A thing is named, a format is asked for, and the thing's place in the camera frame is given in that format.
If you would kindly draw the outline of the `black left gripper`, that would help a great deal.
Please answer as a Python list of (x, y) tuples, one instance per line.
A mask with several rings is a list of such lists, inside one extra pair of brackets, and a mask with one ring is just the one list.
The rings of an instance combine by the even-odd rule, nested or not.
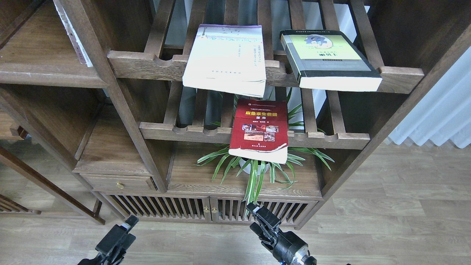
[(115, 225), (106, 236), (96, 245), (99, 252), (93, 259), (83, 259), (79, 265), (119, 265), (127, 249), (134, 242), (136, 237), (129, 233), (139, 222), (139, 218), (130, 215), (120, 226)]

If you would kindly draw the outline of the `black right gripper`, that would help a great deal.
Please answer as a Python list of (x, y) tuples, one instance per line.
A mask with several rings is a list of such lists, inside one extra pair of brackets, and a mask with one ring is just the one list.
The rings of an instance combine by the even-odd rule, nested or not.
[(278, 231), (281, 220), (264, 203), (248, 203), (246, 210), (255, 222), (266, 230), (277, 232), (274, 235), (265, 233), (259, 224), (253, 223), (250, 229), (258, 235), (263, 245), (281, 265), (316, 265), (317, 260), (311, 256), (308, 244), (292, 231)]

